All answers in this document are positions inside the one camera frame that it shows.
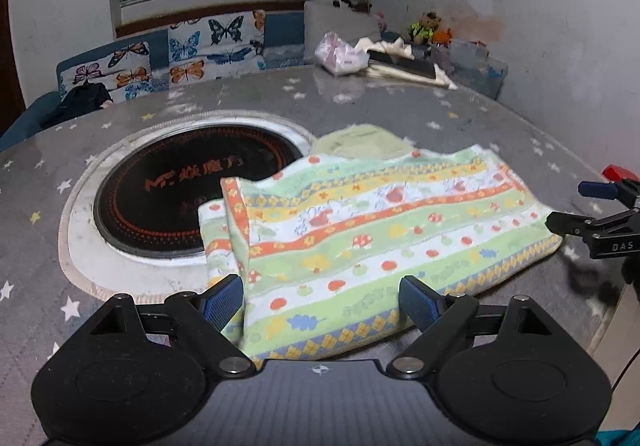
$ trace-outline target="white logo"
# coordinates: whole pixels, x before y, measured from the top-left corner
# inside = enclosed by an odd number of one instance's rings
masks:
[[[322,376],[326,374],[329,370],[331,370],[328,366],[325,365],[316,365],[311,367],[311,371],[318,376]]]

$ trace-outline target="folded blanket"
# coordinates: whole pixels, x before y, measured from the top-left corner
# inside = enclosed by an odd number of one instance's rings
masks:
[[[475,294],[555,251],[550,209],[494,153],[312,155],[200,207],[210,283],[239,272],[225,335],[258,365],[362,346],[410,325],[400,279]]]

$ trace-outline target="silver screw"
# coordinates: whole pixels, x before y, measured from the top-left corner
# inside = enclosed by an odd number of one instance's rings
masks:
[[[421,360],[412,358],[411,356],[398,358],[394,360],[392,365],[398,372],[402,372],[403,374],[414,374],[424,368],[424,363]]]
[[[220,370],[228,374],[242,374],[251,367],[251,363],[246,358],[231,356],[230,358],[225,358],[220,361],[218,366],[220,367]]]

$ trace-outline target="purple butterfly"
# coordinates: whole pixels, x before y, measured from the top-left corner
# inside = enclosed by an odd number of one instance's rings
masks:
[[[103,77],[103,74],[100,71],[99,63],[94,62],[90,65],[81,65],[76,69],[76,77],[74,78],[73,84],[77,85],[80,82],[101,77]]]

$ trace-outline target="ribbed gray surface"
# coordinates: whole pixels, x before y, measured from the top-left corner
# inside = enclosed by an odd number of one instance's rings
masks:
[[[319,367],[324,365],[318,374]],[[222,382],[181,431],[154,446],[485,445],[457,430],[415,381],[374,362],[267,362],[250,379]]]

